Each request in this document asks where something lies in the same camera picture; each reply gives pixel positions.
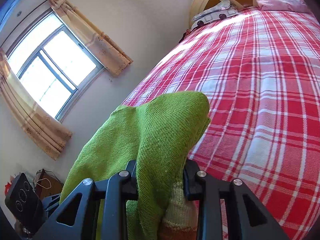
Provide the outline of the green orange striped knit sweater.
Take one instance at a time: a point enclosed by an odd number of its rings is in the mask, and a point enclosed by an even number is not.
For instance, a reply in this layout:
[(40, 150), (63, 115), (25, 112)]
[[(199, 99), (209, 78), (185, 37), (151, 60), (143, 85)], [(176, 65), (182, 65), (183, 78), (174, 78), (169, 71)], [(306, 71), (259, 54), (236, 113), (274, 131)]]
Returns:
[(207, 97), (195, 91), (119, 106), (82, 148), (61, 198), (83, 179), (111, 178), (135, 160), (138, 200), (126, 205), (129, 239), (156, 239), (172, 197), (183, 199), (185, 161), (210, 123), (208, 112)]

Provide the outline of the brown bedside table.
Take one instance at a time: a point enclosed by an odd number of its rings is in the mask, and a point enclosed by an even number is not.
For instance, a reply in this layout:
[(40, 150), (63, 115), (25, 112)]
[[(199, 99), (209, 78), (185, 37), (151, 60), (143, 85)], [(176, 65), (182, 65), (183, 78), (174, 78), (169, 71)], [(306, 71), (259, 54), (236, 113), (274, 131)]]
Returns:
[(52, 171), (38, 170), (33, 179), (36, 195), (43, 200), (46, 197), (61, 193), (63, 182)]

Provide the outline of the yellow curtain side window near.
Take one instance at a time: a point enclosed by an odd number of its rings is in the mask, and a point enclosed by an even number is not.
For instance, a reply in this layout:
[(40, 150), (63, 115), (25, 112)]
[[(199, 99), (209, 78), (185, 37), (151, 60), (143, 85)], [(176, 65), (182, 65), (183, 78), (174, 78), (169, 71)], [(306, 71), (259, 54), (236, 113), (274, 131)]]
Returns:
[(43, 152), (57, 160), (72, 132), (51, 117), (27, 92), (1, 50), (1, 95), (19, 126)]

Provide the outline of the yellow curtain side window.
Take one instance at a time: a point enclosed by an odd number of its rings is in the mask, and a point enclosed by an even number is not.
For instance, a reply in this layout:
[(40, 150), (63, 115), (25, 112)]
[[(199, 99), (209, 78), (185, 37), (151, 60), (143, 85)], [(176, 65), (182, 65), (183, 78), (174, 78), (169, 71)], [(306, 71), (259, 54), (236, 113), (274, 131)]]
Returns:
[(1, 95), (19, 126), (43, 152), (57, 160), (72, 132), (51, 117), (27, 92), (1, 50)]
[(49, 0), (53, 11), (89, 52), (113, 75), (118, 76), (133, 60), (81, 11), (67, 0)]

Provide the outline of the red white plaid bed sheet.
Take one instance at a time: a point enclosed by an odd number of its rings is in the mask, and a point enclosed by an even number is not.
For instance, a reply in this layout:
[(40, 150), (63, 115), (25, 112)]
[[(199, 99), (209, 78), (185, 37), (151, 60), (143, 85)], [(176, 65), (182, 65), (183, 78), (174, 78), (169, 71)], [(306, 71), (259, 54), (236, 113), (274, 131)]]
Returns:
[(319, 217), (319, 23), (249, 8), (193, 31), (131, 92), (138, 106), (200, 91), (211, 122), (189, 153), (218, 179), (242, 179), (290, 239)]

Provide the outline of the white bus print pillow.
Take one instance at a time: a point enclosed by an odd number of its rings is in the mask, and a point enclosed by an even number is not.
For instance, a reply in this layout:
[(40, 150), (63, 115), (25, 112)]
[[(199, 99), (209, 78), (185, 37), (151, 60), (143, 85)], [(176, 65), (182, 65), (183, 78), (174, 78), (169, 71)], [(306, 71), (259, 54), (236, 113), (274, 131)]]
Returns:
[(210, 14), (200, 16), (198, 19), (193, 21), (193, 25), (191, 26), (191, 30), (201, 27), (205, 24), (212, 23), (214, 21), (225, 20), (227, 18), (237, 16), (239, 12), (236, 9), (228, 9), (223, 11), (211, 12)]

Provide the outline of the grey patterned pillow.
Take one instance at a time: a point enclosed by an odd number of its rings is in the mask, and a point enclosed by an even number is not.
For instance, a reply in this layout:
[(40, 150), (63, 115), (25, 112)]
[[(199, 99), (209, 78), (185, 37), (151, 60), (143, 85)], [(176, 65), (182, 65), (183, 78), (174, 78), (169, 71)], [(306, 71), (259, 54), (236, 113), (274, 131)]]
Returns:
[(198, 20), (199, 18), (205, 16), (205, 15), (208, 15), (208, 14), (211, 14), (213, 12), (218, 12), (218, 11), (223, 11), (223, 10), (228, 10), (229, 8), (231, 7), (231, 2), (230, 0), (223, 0), (221, 1), (220, 3), (218, 3), (217, 5), (209, 8), (209, 9), (206, 9), (204, 10), (203, 12), (195, 15), (193, 18), (192, 18), (192, 21), (196, 21)]

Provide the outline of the pink floral pillow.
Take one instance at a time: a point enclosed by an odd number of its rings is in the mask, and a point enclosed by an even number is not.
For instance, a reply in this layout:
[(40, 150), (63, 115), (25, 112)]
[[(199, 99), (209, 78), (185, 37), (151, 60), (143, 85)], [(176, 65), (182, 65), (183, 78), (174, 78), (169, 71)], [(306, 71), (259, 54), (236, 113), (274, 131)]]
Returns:
[(256, 0), (262, 11), (292, 11), (311, 13), (304, 0)]

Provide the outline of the side window aluminium frame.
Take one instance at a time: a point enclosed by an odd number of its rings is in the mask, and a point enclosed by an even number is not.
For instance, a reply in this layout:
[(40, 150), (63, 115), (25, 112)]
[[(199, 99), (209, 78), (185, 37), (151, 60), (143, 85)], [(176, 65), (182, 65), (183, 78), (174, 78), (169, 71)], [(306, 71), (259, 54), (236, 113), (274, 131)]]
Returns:
[(7, 56), (27, 92), (58, 121), (103, 70), (52, 9), (21, 33)]

